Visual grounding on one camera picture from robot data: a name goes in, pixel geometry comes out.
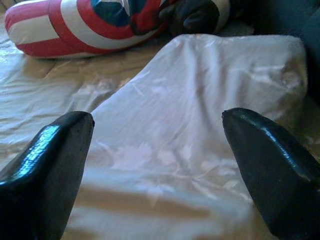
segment bed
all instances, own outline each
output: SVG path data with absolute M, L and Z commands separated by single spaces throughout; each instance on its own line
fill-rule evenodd
M 319 159 L 320 109 L 305 98 L 305 52 L 297 38 L 185 35 L 170 41 L 164 34 L 108 56 L 41 60 L 17 50 L 3 16 L 1 21 L 0 169 L 64 113 L 86 111 L 96 121 L 62 239 L 273 239 L 241 180 L 219 119 L 227 108 L 256 108 L 290 129 Z M 250 33 L 236 22 L 220 35 Z M 276 53 L 283 72 L 269 64 Z M 239 74 L 248 69 L 268 77 L 254 82 Z M 222 76 L 239 83 L 230 91 L 233 84 L 211 84 Z M 248 79 L 251 88 L 238 91 Z

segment plush doll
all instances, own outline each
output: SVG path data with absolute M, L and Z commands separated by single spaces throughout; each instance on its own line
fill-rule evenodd
M 168 25 L 174 35 L 213 33 L 238 7 L 234 1 L 31 0 L 8 9 L 5 27 L 27 55 L 87 57 L 143 43 Z

